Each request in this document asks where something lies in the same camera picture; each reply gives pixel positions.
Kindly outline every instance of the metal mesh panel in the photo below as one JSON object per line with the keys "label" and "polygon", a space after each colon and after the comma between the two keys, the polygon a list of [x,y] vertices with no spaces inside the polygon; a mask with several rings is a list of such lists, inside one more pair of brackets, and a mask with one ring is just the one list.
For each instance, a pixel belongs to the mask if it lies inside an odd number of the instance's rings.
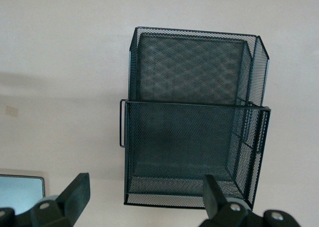
{"label": "metal mesh panel", "polygon": [[258,138],[259,140],[256,141],[257,147],[255,148],[255,156],[252,158],[251,162],[253,162],[253,168],[251,171],[251,177],[250,177],[250,185],[249,188],[249,194],[248,194],[248,201],[252,203],[252,206],[255,202],[255,196],[257,191],[257,185],[258,185],[258,179],[260,174],[260,168],[264,153],[264,146],[266,141],[266,134],[267,134],[267,128],[268,128],[268,121],[269,120],[270,113],[264,112],[261,113],[260,119],[259,119],[259,134]]}
{"label": "metal mesh panel", "polygon": [[126,204],[203,208],[205,174],[252,204],[246,190],[255,191],[249,177],[268,109],[128,102],[126,111]]}
{"label": "metal mesh panel", "polygon": [[261,105],[265,57],[254,35],[138,27],[130,48],[129,99]]}

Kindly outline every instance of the mesh basket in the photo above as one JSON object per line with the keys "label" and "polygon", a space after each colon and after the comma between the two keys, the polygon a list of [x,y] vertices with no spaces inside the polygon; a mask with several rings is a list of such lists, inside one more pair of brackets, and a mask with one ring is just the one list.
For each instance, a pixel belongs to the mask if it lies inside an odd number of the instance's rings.
{"label": "mesh basket", "polygon": [[262,105],[268,61],[259,36],[137,27],[129,99]]}
{"label": "mesh basket", "polygon": [[125,104],[125,204],[203,208],[202,179],[253,207],[270,110]]}
{"label": "mesh basket", "polygon": [[226,197],[252,208],[270,115],[261,107],[268,61],[259,36],[137,27],[124,203],[203,208],[211,174]]}

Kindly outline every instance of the wire handle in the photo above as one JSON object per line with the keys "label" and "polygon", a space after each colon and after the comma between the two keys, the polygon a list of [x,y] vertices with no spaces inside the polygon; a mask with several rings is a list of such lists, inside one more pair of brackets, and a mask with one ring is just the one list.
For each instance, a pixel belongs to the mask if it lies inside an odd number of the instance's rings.
{"label": "wire handle", "polygon": [[125,143],[122,143],[122,106],[123,102],[127,101],[126,99],[122,99],[120,101],[120,146],[125,147]]}

